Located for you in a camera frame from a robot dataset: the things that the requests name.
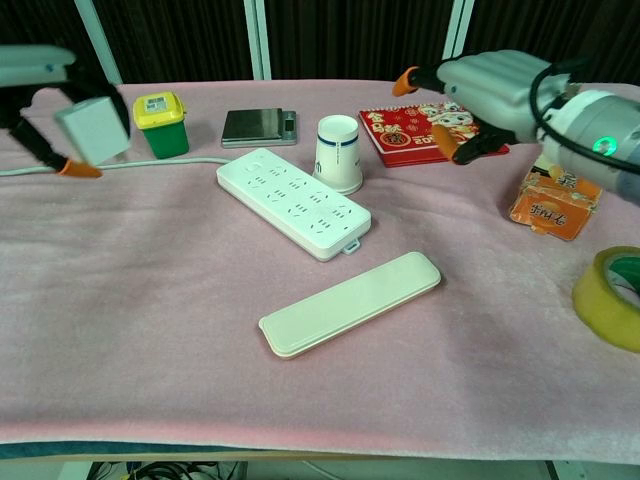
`black cable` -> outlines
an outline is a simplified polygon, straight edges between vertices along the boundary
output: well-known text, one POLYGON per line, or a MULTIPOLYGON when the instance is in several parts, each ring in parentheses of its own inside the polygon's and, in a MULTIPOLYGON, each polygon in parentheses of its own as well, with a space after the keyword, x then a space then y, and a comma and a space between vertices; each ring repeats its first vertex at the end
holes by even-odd
POLYGON ((544 464, 547 467, 547 472, 549 472, 549 478, 551 478, 551 480, 560 480, 558 477, 558 472, 556 471, 556 467, 553 464, 553 462, 547 460, 546 462, 544 462, 544 464))
POLYGON ((189 475, 189 471, 184 468, 182 465, 180 465, 179 463, 162 463, 162 466, 167 466, 167 467, 172 467, 177 470, 178 473, 178 477, 180 477, 180 475, 184 475, 185 477, 187 477, 187 480, 193 480, 193 477, 191 475, 189 475))
POLYGON ((192 469, 193 469, 193 471, 202 473, 202 470, 200 470, 200 468, 199 468, 200 466, 211 467, 211 468, 216 467, 217 468, 218 467, 218 462, 189 462, 189 463, 187 463, 187 470, 192 471, 192 469))
POLYGON ((231 480, 231 477, 233 477, 233 472, 236 471, 236 468, 238 467, 238 462, 236 462, 233 465, 233 468, 231 469, 231 472, 229 473, 229 475, 227 476, 226 480, 231 480))
POLYGON ((107 477, 109 476, 109 474, 111 473, 111 470, 112 470, 112 469, 113 469, 113 464, 112 464, 112 463, 110 463, 110 464, 109 464, 109 469, 107 470, 107 472, 106 472, 106 473, 104 473, 104 474, 102 474, 102 475, 100 475, 100 477, 98 477, 98 480, 104 480, 105 478, 107 478, 107 477))
POLYGON ((104 465, 104 462, 93 462, 91 464, 91 468, 89 469, 89 473, 87 474, 86 480, 95 480, 96 475, 104 465))
POLYGON ((129 474, 128 480, 140 480, 147 476, 157 476, 168 478, 169 480, 181 480, 180 476, 176 474, 173 469, 165 467, 158 462, 150 463, 149 465, 145 465, 142 468, 134 470, 129 474))
POLYGON ((529 105, 531 107, 531 113, 533 114, 533 118, 535 119, 538 126, 553 138, 560 145, 565 147, 567 150, 571 150, 578 155, 582 155, 583 157, 587 157, 591 160, 594 160, 598 163, 602 163, 609 167, 617 168, 618 170, 624 170, 627 172, 635 173, 636 175, 640 175, 640 165, 634 165, 629 162, 625 162, 623 160, 619 160, 614 157, 607 157, 602 155, 601 153, 594 152, 593 150, 588 149, 587 147, 580 145, 579 143, 574 142, 573 140, 565 137, 560 132, 554 130, 544 119, 540 109, 538 108, 538 89, 540 88, 540 84, 542 80, 544 80, 549 75, 557 75, 559 73, 570 73, 582 67, 584 65, 584 61, 582 59, 569 61, 569 62, 561 62, 559 64, 552 64, 542 70, 531 82, 531 90, 529 90, 529 105))

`orange gripper tip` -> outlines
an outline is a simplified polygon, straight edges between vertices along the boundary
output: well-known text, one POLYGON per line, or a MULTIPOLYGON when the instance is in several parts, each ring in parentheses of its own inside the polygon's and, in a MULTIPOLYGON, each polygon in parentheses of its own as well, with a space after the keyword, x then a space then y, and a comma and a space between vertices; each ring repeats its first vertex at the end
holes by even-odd
POLYGON ((455 163, 453 161, 453 156, 455 155, 459 145, 455 138, 451 136, 447 127, 438 124, 433 125, 431 127, 431 134, 433 135, 433 139, 436 141, 436 144, 442 154, 455 163))
POLYGON ((396 83, 393 85, 393 90, 391 91, 394 97, 401 97, 407 93, 413 93, 418 89, 418 87, 412 87, 409 83, 409 74, 417 68, 418 67, 409 67, 402 75, 400 75, 400 77, 398 77, 398 80, 396 80, 396 83))
POLYGON ((64 168, 58 172, 58 175, 64 175, 65 177, 99 178, 102 176, 102 172, 88 163, 78 163, 67 158, 67 163, 64 168))

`white cube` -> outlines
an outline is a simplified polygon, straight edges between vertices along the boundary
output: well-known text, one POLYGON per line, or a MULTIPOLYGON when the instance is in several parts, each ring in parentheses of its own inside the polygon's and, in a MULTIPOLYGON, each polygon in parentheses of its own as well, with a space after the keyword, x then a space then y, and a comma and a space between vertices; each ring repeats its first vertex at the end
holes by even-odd
POLYGON ((129 148, 129 137, 109 97, 98 97, 60 110, 55 119, 79 160, 99 165, 129 148))

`black curtain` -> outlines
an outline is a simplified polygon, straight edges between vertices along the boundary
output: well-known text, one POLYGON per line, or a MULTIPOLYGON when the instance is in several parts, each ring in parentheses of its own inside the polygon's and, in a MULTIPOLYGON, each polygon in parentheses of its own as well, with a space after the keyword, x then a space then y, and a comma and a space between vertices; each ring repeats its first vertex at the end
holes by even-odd
POLYGON ((253 78, 242 0, 94 0, 125 83, 253 78))
POLYGON ((442 57, 452 0, 265 0, 273 78, 395 80, 442 57))
POLYGON ((465 53, 504 48, 548 61, 587 55, 579 81, 640 84, 640 1, 475 0, 465 53))
POLYGON ((0 44, 64 47, 92 75, 103 75, 73 0, 0 0, 0 25, 0 44))

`pink fabric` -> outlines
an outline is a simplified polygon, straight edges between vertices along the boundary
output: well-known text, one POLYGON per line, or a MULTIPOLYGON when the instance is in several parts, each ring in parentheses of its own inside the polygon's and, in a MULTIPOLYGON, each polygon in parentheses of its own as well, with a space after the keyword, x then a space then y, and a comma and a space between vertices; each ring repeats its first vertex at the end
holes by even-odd
MULTIPOLYGON (((220 148, 229 109, 296 110, 299 144, 273 151, 306 171, 323 116, 442 99, 368 81, 122 87, 130 103, 166 89, 189 110, 188 156, 248 151, 220 148)), ((28 112, 60 150, 64 105, 42 92, 28 112)), ((150 159, 133 140, 127 158, 150 159)), ((4 134, 0 151, 3 168, 36 165, 4 134)), ((388 170, 361 132, 351 198, 373 227, 328 263, 220 189, 215 165, 0 179, 0 442, 640 463, 640 356, 571 306, 596 252, 639 243, 640 209, 605 194, 570 243, 512 223, 539 151, 388 170), (263 315, 412 250, 442 271, 438 288, 294 360, 271 353, 263 315)))

